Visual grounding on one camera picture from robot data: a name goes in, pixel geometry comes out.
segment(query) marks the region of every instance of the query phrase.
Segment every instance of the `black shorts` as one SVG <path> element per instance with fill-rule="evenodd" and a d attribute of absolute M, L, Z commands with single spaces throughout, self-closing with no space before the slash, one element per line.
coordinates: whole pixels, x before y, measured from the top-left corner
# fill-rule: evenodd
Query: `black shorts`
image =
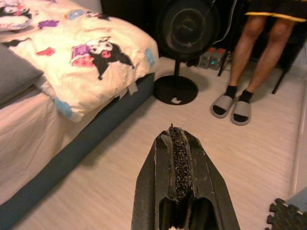
<path fill-rule="evenodd" d="M 306 22 L 307 0 L 251 0 L 246 15 L 272 16 Z"/>

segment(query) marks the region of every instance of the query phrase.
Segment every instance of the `fan base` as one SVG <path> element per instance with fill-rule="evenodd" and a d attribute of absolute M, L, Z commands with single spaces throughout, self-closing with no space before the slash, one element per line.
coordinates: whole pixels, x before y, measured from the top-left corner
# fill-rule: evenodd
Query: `fan base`
<path fill-rule="evenodd" d="M 166 104 L 182 105 L 192 102 L 197 94 L 197 85 L 185 77 L 169 75 L 155 81 L 153 95 Z"/>

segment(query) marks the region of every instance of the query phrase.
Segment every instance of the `person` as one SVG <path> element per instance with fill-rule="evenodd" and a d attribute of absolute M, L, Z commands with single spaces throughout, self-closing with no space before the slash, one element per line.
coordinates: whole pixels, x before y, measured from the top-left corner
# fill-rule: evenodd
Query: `person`
<path fill-rule="evenodd" d="M 251 0 L 246 15 L 248 20 L 235 48 L 226 92 L 211 106 L 214 116 L 224 118 L 235 104 L 231 120 L 241 126 L 250 122 L 250 100 L 278 63 L 294 25 L 306 21 L 307 0 Z M 248 87 L 235 102 L 239 79 L 269 16 L 276 17 L 276 22 L 270 30 L 267 46 L 258 60 Z"/>

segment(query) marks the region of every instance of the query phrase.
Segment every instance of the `duvet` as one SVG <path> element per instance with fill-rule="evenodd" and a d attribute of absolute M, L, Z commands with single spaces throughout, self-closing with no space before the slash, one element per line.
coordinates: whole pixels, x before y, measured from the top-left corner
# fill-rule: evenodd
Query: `duvet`
<path fill-rule="evenodd" d="M 158 68 L 156 42 L 124 20 L 69 0 L 0 2 L 0 17 L 31 14 L 28 26 L 0 42 L 44 72 L 36 86 L 72 121 Z"/>

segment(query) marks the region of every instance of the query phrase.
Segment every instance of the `black sock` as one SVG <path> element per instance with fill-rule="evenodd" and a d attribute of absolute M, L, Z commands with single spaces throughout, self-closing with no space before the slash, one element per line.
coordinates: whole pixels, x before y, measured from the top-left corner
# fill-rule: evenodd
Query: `black sock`
<path fill-rule="evenodd" d="M 241 96 L 239 97 L 239 101 L 250 103 L 250 99 L 252 98 L 252 96 L 253 96 L 252 92 L 244 90 L 242 92 Z M 238 122 L 246 122 L 248 120 L 248 117 L 242 116 L 242 115 L 239 115 L 239 114 L 234 114 L 234 119 Z"/>
<path fill-rule="evenodd" d="M 224 95 L 231 97 L 232 99 L 234 99 L 236 97 L 236 90 L 237 90 L 237 86 L 228 86 L 226 89 L 226 92 Z M 213 110 L 214 112 L 216 112 L 218 115 L 223 115 L 224 113 L 226 113 L 226 110 L 214 105 L 213 106 Z"/>
<path fill-rule="evenodd" d="M 254 94 L 252 92 L 249 92 L 247 90 L 244 90 L 241 94 L 241 96 L 239 97 L 239 101 L 244 101 L 247 103 L 250 103 L 250 99 L 252 98 Z"/>
<path fill-rule="evenodd" d="M 231 97 L 234 99 L 236 97 L 236 91 L 238 87 L 237 86 L 231 86 L 229 85 L 226 89 L 226 93 L 224 95 Z"/>

